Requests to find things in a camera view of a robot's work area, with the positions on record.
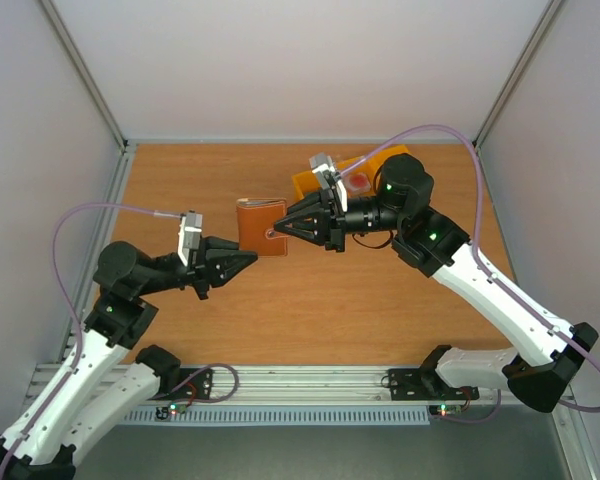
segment wooden tabletop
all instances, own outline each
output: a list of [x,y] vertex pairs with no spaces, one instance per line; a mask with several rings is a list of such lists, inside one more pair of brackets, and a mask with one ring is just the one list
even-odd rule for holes
[[[309,158],[362,155],[372,145],[140,145],[124,202],[204,215],[204,235],[237,240],[235,203],[286,197],[291,176]],[[475,177],[458,145],[409,145],[435,179],[432,206],[473,231]],[[152,256],[175,251],[178,222],[121,212],[114,239]],[[381,243],[385,234],[365,237]],[[491,203],[481,246],[510,269]],[[346,252],[289,240],[287,257],[260,258],[223,288],[147,297],[160,309],[135,352],[155,343],[184,364],[418,364],[439,344],[491,349],[506,339],[459,296],[402,263],[391,248],[370,250],[347,239]]]

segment yellow bin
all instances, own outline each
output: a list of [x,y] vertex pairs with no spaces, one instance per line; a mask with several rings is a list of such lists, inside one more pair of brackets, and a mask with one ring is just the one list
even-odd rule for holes
[[[401,153],[409,153],[409,150],[404,145],[396,145],[395,147],[387,148],[377,155],[371,157],[368,161],[366,161],[363,165],[359,166],[355,170],[351,172],[351,175],[355,175],[356,173],[364,173],[369,182],[373,182],[373,178],[376,172],[382,167],[382,164],[389,158],[394,155],[399,155]],[[342,169],[348,167],[360,157],[350,158],[348,160],[343,160],[341,162],[336,163],[336,167],[338,170],[342,171]],[[307,170],[306,172],[297,173],[296,175],[291,177],[291,181],[293,182],[293,189],[296,192],[296,202],[302,200],[306,194],[315,192],[320,189],[320,184],[316,179],[316,176],[313,174],[311,170]],[[373,190],[363,193],[357,196],[364,195],[373,195]]]

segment white panel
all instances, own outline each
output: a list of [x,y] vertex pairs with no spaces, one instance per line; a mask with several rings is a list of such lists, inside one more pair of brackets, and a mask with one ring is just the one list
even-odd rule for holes
[[[103,198],[116,159],[37,2],[0,0],[0,433],[18,417],[35,364],[55,360],[66,331],[52,227],[69,207]],[[93,225],[85,214],[61,235],[71,290]]]
[[[600,333],[600,0],[567,2],[484,159],[521,286]],[[600,404],[589,365],[574,387],[581,404]],[[600,414],[584,421],[600,459]]]
[[129,138],[360,140],[474,136],[547,2],[56,3]]

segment robotic arm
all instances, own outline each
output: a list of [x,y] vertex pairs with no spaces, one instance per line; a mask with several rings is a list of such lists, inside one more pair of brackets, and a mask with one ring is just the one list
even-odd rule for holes
[[[311,166],[321,190],[289,207],[274,225],[276,231],[336,252],[344,252],[347,234],[395,231],[391,246],[404,263],[463,297],[513,345],[500,351],[438,346],[420,367],[431,395],[445,387],[508,389],[534,410],[551,412],[584,361],[556,334],[562,332],[590,351],[597,332],[587,323],[571,325],[549,312],[479,250],[476,260],[469,234],[429,205],[433,178],[411,155],[395,155],[384,163],[373,182],[376,195],[348,200],[328,156],[314,157]],[[525,300],[528,308],[505,290]]]
[[[195,212],[181,217],[177,252],[152,258],[127,242],[108,245],[93,276],[100,296],[83,324],[77,364],[76,345],[33,405],[0,435],[0,465],[7,452],[13,454],[4,478],[73,478],[93,445],[124,415],[176,386],[180,361],[153,345],[138,354],[120,380],[91,400],[102,378],[134,348],[158,312],[142,296],[190,286],[205,300],[210,288],[226,285],[257,258],[255,252],[240,251],[235,242],[204,238],[202,215]],[[35,424],[23,436],[34,416]]]

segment orange wallet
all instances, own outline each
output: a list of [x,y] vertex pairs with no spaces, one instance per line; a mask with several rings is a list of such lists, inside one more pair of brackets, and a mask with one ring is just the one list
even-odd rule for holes
[[284,198],[241,198],[236,202],[238,243],[240,250],[256,252],[261,257],[287,254],[287,235],[273,230],[274,222],[287,214]]

